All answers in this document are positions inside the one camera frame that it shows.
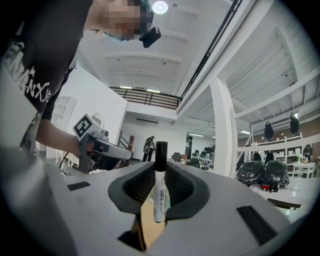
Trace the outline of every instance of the handheld device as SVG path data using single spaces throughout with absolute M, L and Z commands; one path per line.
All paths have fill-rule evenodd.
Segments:
M 89 173 L 97 169 L 112 170 L 119 160 L 128 160 L 133 153 L 125 148 L 109 143 L 109 132 L 96 125 L 88 114 L 85 114 L 73 127 L 79 140 L 81 154 L 78 171 Z

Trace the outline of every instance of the white ceiling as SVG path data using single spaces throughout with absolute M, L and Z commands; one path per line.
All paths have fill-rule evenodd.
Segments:
M 287 89 L 320 65 L 319 55 L 303 27 L 292 16 L 282 14 L 282 23 L 277 23 L 272 33 L 255 40 L 255 46 L 245 54 L 240 52 L 241 63 L 226 80 L 236 114 Z M 263 22 L 272 26 L 268 19 Z M 319 95 L 320 75 L 290 95 L 237 119 L 239 137 L 246 136 L 241 130 L 250 131 L 249 123 L 253 124 L 255 134 L 264 132 L 266 121 L 275 130 L 286 129 L 291 112 L 299 113 L 300 122 L 318 117 Z M 215 111 L 209 86 L 186 112 L 184 119 L 189 121 L 190 132 L 215 135 Z
M 78 62 L 106 85 L 156 89 L 180 96 L 232 1 L 166 2 L 169 5 L 168 12 L 155 14 L 153 21 L 153 25 L 160 28 L 162 37 L 150 48 L 143 48 L 139 41 L 119 43 L 104 35 L 86 32 L 79 45 Z M 285 90 L 320 64 L 319 55 L 296 18 L 283 10 L 276 10 L 273 14 L 276 16 L 273 17 L 278 18 L 280 14 L 281 20 L 278 19 L 280 22 L 275 26 L 276 21 L 263 21 L 267 26 L 274 26 L 274 30 L 263 35 L 260 41 L 255 40 L 255 46 L 250 51 L 241 53 L 241 64 L 234 68 L 226 80 L 235 113 Z M 255 134 L 263 133 L 266 121 L 274 124 L 275 130 L 287 128 L 291 112 L 299 112 L 301 121 L 319 115 L 319 84 L 319 77 L 316 77 L 291 95 L 237 119 L 238 134 L 245 136 L 240 130 L 248 131 L 249 123 L 253 124 Z M 154 116 L 141 118 L 157 119 Z M 215 115 L 209 87 L 192 103 L 187 115 L 180 118 L 177 124 L 188 127 L 190 133 L 215 135 Z
M 180 96 L 232 1 L 166 2 L 169 10 L 165 14 L 154 14 L 153 19 L 162 37 L 150 48 L 144 48 L 138 40 L 117 42 L 106 35 L 86 32 L 79 45 L 78 62 L 109 86 L 156 89 Z

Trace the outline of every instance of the black camera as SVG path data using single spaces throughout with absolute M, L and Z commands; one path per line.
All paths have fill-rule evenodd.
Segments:
M 144 48 L 149 48 L 160 37 L 160 29 L 157 26 L 155 26 L 152 29 L 150 29 L 150 31 L 146 32 L 142 37 L 140 37 L 139 41 L 143 43 Z

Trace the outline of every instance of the office chair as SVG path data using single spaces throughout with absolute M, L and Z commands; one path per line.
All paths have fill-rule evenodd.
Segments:
M 207 152 L 206 151 L 202 151 L 201 155 L 199 155 L 200 158 L 205 159 L 207 156 Z
M 190 159 L 190 162 L 187 162 L 186 163 L 187 166 L 192 166 L 192 167 L 195 167 L 195 168 L 199 168 L 200 169 L 200 163 L 199 163 L 199 160 L 196 159 L 196 158 L 191 158 Z

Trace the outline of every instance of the white column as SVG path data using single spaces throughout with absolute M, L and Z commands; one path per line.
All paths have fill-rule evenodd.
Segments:
M 210 89 L 215 118 L 213 172 L 230 177 L 234 153 L 233 148 L 238 146 L 237 132 L 233 132 L 232 125 L 234 106 L 225 81 L 212 77 L 210 79 Z

